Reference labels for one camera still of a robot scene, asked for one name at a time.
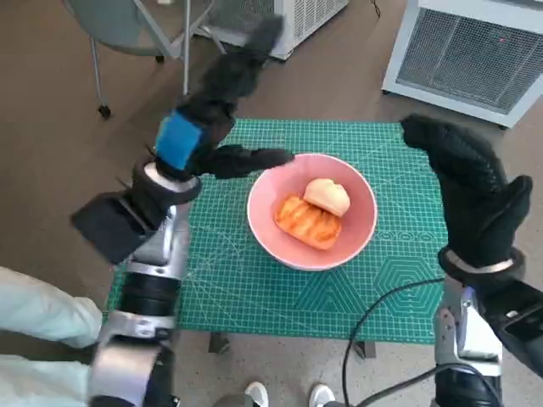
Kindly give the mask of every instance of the steamed bun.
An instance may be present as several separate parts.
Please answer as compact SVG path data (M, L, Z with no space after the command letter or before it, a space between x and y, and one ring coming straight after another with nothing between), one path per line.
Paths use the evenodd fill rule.
M350 207L345 188L328 178L317 178L307 184L304 200L339 217Z

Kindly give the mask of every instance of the white shoe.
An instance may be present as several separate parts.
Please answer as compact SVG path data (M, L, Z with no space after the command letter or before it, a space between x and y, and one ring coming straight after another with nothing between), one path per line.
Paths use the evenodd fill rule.
M336 401L330 387L324 384L313 387L309 396L309 407L324 407L330 401Z
M270 407L270 399L266 387L260 382L252 382L245 388L245 394L260 407Z

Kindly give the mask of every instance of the orange bread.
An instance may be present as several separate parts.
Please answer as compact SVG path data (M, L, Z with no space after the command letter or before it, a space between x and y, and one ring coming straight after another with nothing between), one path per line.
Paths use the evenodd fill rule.
M341 219L338 216L294 195L279 205L275 212L275 223L282 231L320 250L331 248L341 232Z

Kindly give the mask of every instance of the table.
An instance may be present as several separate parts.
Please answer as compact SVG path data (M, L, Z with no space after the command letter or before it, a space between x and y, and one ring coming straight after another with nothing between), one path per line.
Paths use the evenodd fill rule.
M327 272L291 270L256 242L246 201L257 175L217 181L191 214L192 243L182 284L182 329L346 339L367 307L391 288L441 276L437 252L446 243L439 184L426 155L408 148L398 124L239 120L229 143L326 153L355 166L378 202L368 246ZM115 307L122 272L115 273L108 309ZM398 293L362 327L361 341L432 343L441 286Z

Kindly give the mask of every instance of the vent grille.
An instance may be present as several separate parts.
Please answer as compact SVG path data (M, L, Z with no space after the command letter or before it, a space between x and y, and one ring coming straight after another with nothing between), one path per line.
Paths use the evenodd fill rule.
M274 0L226 0L216 2L209 25L249 34L264 18L272 16Z
M348 0L294 0L294 39L305 38L347 2Z
M423 9L397 82L507 114L542 74L542 35Z

